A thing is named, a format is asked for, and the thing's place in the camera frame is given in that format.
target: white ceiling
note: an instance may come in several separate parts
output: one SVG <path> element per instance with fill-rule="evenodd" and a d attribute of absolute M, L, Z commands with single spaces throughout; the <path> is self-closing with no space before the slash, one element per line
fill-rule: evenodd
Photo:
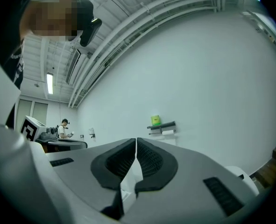
<path fill-rule="evenodd" d="M 102 26 L 97 32 L 93 41 L 84 49 L 91 55 L 97 50 L 97 48 L 102 44 L 102 42 L 112 33 L 112 31 L 120 25 L 126 18 L 130 15 L 137 12 L 144 5 L 147 5 L 155 0 L 91 0 L 94 4 L 94 16 L 100 18 L 103 21 Z M 226 0 L 227 4 L 236 5 L 240 0 Z M 149 28 L 154 23 L 161 21 L 162 19 L 171 16 L 180 11 L 186 10 L 187 7 L 200 7 L 212 5 L 211 1 L 207 2 L 198 2 L 193 5 L 185 5 L 179 8 L 167 11 L 158 17 L 155 21 L 150 21 L 144 24 L 142 27 L 138 28 L 134 33 L 125 39 L 126 44 L 121 43 L 120 48 L 114 49 L 110 53 L 112 57 L 120 53 L 128 44 L 130 44 L 134 39 L 137 38 L 137 35 L 141 34 L 145 28 Z M 163 3 L 150 10 L 150 13 L 156 12 L 162 8 L 166 7 L 166 3 Z M 108 43 L 105 44 L 104 48 L 97 54 L 96 60 L 105 53 L 107 49 L 112 45 L 114 41 L 118 39 L 125 31 L 135 25 L 137 22 L 145 18 L 148 13 L 143 13 L 123 29 L 121 29 Z M 48 39 L 41 38 L 35 35 L 29 35 L 25 39 L 25 48 L 24 48 L 24 80 L 21 85 L 21 93 L 23 95 L 32 96 L 36 98 L 44 98 L 49 100 L 61 101 L 70 103 L 72 92 L 76 91 L 72 85 L 68 85 L 65 82 L 66 79 L 66 70 L 68 69 L 68 60 L 70 56 L 74 53 L 74 49 L 82 48 L 79 44 L 79 41 L 73 42 L 53 42 Z M 54 94 L 50 95 L 47 93 L 45 76 L 50 72 L 54 74 Z M 83 96 L 88 91 L 88 86 L 80 91 L 80 95 L 75 101 L 75 107 L 81 101 Z"/>

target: black t-shirt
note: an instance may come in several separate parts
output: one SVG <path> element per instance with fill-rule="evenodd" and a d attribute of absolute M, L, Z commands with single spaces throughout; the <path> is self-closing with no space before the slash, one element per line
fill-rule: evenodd
<path fill-rule="evenodd" d="M 0 66 L 20 89 L 23 79 L 20 21 L 30 0 L 0 0 Z M 14 107 L 6 125 L 14 128 Z"/>

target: ceiling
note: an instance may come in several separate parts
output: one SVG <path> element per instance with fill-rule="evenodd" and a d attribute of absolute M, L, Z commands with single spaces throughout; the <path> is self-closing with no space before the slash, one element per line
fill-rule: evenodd
<path fill-rule="evenodd" d="M 147 31 L 153 25 L 164 19 L 180 17 L 179 13 L 190 8 L 208 7 L 217 4 L 213 0 L 196 1 L 191 4 L 183 4 L 174 9 L 166 9 L 169 5 L 174 5 L 177 2 L 185 3 L 187 0 L 169 0 L 161 3 L 147 11 L 147 7 L 151 2 L 156 0 L 91 0 L 94 5 L 94 17 L 100 18 L 103 22 L 93 41 L 84 49 L 91 59 L 84 69 L 82 79 L 79 78 L 78 87 L 74 88 L 65 82 L 69 60 L 75 49 L 82 48 L 78 41 L 72 42 L 53 42 L 46 38 L 41 38 L 35 35 L 28 35 L 25 39 L 24 47 L 24 80 L 21 85 L 21 93 L 23 95 L 36 98 L 61 101 L 69 103 L 70 107 L 77 107 L 81 100 L 88 94 L 91 88 L 92 81 L 85 82 L 87 76 L 91 76 L 93 69 L 99 67 L 109 67 L 125 50 L 130 47 L 135 40 L 141 38 L 143 32 Z M 237 5 L 241 0 L 225 0 L 228 4 Z M 133 17 L 137 11 L 146 8 L 145 12 L 139 16 Z M 165 12 L 154 16 L 156 12 L 165 9 Z M 143 22 L 147 16 L 153 16 L 150 21 Z M 54 91 L 50 95 L 46 87 L 46 74 L 50 72 L 54 74 Z"/>

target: man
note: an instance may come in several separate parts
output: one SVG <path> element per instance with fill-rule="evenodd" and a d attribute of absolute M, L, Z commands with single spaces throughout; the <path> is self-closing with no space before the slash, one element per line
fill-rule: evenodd
<path fill-rule="evenodd" d="M 0 65 L 20 89 L 27 34 L 73 40 L 93 20 L 89 0 L 0 0 Z M 6 125 L 14 128 L 14 107 Z"/>
<path fill-rule="evenodd" d="M 68 124 L 68 120 L 67 119 L 63 119 L 61 125 L 59 125 L 58 127 L 58 135 L 60 139 L 66 139 L 66 138 L 70 138 L 72 136 L 72 134 L 65 134 L 65 127 Z"/>

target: person in white shirt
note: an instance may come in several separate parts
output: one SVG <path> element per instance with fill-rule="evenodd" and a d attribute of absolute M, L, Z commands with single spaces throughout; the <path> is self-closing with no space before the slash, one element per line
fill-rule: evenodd
<path fill-rule="evenodd" d="M 69 138 L 70 135 L 66 135 L 65 133 L 65 127 L 68 124 L 68 120 L 67 119 L 63 119 L 61 125 L 59 125 L 58 127 L 58 135 L 60 139 L 66 139 Z"/>

